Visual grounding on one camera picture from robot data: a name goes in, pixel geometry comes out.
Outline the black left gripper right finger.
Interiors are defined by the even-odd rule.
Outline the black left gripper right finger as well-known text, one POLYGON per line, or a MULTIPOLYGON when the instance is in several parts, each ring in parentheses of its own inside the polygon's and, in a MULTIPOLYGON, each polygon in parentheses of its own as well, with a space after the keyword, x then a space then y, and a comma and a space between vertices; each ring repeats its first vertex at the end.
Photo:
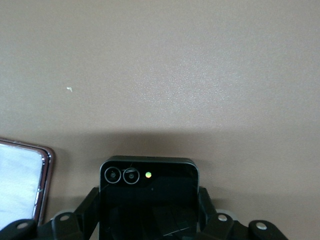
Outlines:
POLYGON ((253 220, 244 226, 229 214, 218 212, 206 188, 198 192, 200 240, 286 240, 287 237, 271 222, 253 220))

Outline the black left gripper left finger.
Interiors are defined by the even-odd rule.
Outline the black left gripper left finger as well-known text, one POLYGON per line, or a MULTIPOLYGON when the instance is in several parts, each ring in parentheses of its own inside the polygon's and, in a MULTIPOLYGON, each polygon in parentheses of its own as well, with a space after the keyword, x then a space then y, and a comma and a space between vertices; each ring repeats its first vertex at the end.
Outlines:
POLYGON ((88 240, 99 222, 100 192, 92 188, 73 212, 58 214, 43 225, 19 219, 0 231, 2 240, 88 240))

